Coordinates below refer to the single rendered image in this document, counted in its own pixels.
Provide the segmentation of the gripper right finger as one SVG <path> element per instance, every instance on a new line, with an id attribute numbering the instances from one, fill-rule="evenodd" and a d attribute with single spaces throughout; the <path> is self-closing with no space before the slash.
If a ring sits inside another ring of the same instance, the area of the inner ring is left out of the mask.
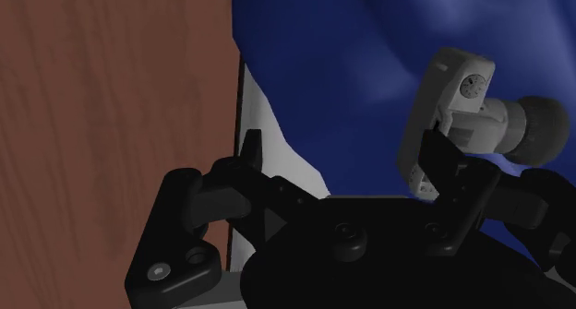
<path id="1" fill-rule="evenodd" d="M 439 191 L 435 201 L 458 241 L 484 220 L 497 220 L 545 272 L 576 282 L 576 186 L 546 169 L 504 173 L 465 156 L 438 130 L 424 132 L 418 164 Z"/>

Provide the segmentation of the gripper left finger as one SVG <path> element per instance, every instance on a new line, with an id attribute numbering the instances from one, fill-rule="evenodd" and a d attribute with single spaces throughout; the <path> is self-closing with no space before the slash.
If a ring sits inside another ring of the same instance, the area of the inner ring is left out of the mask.
<path id="1" fill-rule="evenodd" d="M 238 272 L 222 269 L 219 250 L 204 238 L 210 223 L 227 220 L 261 247 L 273 235 L 266 214 L 284 221 L 317 198 L 281 176 L 262 173 L 261 132 L 250 129 L 237 156 L 162 179 L 125 278 L 131 309 L 178 309 L 242 299 Z"/>

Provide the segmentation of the bed with blue cover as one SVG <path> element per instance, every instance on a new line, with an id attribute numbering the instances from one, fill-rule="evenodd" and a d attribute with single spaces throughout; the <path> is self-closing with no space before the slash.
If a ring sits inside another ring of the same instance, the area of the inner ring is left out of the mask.
<path id="1" fill-rule="evenodd" d="M 565 148 L 540 167 L 470 155 L 576 184 L 576 0 L 232 0 L 232 19 L 287 142 L 332 193 L 412 194 L 397 156 L 443 47 L 495 63 L 488 98 L 551 98 L 570 118 Z"/>

